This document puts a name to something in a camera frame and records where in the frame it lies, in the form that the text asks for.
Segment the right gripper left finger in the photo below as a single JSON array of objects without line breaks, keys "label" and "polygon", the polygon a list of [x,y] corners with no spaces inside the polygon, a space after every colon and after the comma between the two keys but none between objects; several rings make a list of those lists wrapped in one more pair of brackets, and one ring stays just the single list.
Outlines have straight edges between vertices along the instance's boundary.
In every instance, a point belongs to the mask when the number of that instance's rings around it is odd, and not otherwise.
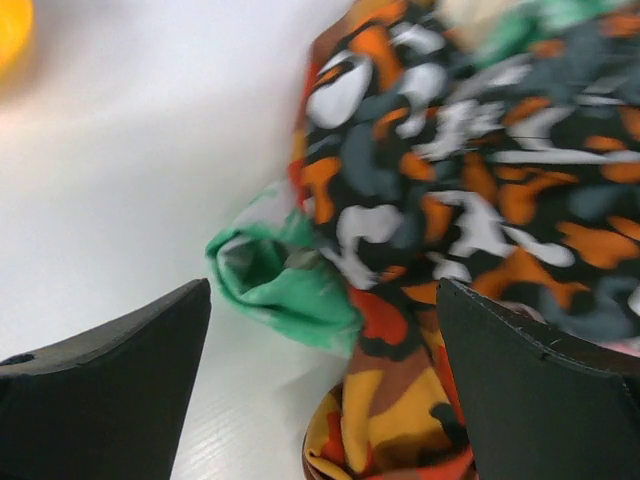
[{"label": "right gripper left finger", "polygon": [[1,363],[4,479],[168,479],[211,314],[205,279]]}]

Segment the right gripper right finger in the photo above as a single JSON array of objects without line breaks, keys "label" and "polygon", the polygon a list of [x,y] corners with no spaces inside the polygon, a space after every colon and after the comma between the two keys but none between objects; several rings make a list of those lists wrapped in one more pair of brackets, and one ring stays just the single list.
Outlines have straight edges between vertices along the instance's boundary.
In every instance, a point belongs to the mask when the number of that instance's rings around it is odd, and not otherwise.
[{"label": "right gripper right finger", "polygon": [[639,359],[443,280],[437,315],[482,479],[636,479]]}]

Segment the orange yellow brown camouflage cloth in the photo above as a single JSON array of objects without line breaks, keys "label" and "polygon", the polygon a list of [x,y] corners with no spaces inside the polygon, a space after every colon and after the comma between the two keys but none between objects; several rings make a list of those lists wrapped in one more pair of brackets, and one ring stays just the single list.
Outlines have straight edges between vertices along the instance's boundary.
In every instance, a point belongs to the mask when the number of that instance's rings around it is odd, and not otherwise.
[{"label": "orange yellow brown camouflage cloth", "polygon": [[424,322],[349,287],[364,319],[344,379],[302,447],[308,479],[474,479],[477,471],[436,315]]}]

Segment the black orange white camouflage cloth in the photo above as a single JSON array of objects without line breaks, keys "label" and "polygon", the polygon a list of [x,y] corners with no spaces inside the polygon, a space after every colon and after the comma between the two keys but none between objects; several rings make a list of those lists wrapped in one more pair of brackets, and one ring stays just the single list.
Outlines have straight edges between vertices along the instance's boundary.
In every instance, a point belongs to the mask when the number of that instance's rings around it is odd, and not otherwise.
[{"label": "black orange white camouflage cloth", "polygon": [[412,1],[313,43],[296,129],[313,238],[351,286],[430,310],[441,279],[596,343],[639,334],[639,8],[487,66]]}]

